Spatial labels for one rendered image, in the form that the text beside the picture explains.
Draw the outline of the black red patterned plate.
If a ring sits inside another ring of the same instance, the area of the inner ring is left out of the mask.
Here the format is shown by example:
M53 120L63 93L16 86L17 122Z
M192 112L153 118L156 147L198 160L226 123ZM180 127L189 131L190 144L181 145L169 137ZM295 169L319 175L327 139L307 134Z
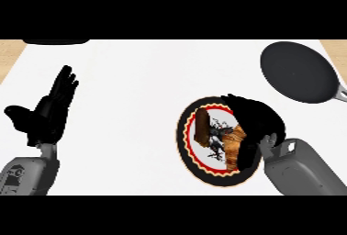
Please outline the black red patterned plate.
M236 123L233 111L217 96L203 97L193 101L177 121L175 143L180 158L192 175L203 183L218 187L231 187L243 184L252 177L261 159L260 150L251 143L243 145L242 156L252 161L251 167L242 170L239 168L233 171L227 170L221 149L214 151L208 147L202 147L193 140L195 113L199 108L203 108L211 115L209 123L217 126L217 129Z

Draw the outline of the black rounded appliance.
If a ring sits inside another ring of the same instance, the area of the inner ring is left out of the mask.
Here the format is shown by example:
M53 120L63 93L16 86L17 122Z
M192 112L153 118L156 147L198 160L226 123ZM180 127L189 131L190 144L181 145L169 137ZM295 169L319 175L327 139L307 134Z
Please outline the black rounded appliance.
M35 45L75 45L88 42L88 39L23 39L23 42Z

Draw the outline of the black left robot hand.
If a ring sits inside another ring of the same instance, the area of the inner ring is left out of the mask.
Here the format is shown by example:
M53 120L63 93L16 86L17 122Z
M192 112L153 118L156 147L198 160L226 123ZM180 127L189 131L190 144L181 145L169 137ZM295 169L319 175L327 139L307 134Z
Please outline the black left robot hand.
M59 142L76 86L78 81L72 67L65 65L59 71L50 93L41 98L35 109L29 110L22 106L6 107L4 114L9 116L14 129L26 134L29 147Z

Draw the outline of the dark grey frying pan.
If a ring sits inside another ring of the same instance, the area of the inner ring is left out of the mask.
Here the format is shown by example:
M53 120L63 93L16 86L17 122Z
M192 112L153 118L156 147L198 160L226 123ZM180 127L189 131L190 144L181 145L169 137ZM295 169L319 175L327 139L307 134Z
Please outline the dark grey frying pan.
M260 69L273 89L289 99L319 104L330 99L347 103L347 88L323 56L305 45L279 41L260 54Z

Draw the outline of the brown croissant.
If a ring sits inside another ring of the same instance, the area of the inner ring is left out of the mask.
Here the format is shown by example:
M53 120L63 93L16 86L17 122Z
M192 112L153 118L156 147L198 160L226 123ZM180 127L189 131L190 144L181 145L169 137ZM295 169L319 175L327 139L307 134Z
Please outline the brown croissant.
M212 150L209 157L224 162L227 172L237 169L239 146L245 137L240 126L223 125L209 117L203 107L196 110L193 140L203 148Z

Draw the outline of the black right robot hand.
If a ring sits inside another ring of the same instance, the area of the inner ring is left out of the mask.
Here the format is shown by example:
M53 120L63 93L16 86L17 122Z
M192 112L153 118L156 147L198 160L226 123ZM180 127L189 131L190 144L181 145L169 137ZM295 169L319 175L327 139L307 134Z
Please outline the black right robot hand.
M233 111L233 116L246 134L239 145L237 167L242 171L254 164L257 144L265 136L276 136L271 147L276 147L285 140L285 122L273 109L260 101L246 99L231 94L223 95L221 99Z

